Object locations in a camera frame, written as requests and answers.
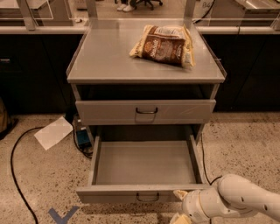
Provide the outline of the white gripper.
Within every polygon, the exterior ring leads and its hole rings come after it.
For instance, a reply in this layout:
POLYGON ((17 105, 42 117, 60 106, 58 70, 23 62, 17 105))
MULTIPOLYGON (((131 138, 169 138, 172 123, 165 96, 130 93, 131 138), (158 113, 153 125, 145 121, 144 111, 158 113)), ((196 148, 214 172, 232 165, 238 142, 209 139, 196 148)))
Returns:
POLYGON ((182 209, 185 214, 175 213, 169 224, 192 224, 192 221, 201 223, 219 214, 220 196, 214 188, 191 192, 174 190, 173 194, 183 200, 182 209))

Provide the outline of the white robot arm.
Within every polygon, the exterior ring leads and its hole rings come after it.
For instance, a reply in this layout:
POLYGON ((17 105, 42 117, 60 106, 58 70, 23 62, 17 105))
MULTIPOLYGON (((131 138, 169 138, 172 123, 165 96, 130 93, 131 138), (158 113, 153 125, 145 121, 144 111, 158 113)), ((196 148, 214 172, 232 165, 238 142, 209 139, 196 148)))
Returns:
POLYGON ((175 213, 170 224, 199 224, 214 217, 241 218, 257 213, 280 221, 280 195, 239 175, 222 176, 216 187, 173 193, 182 202, 182 213, 175 213))

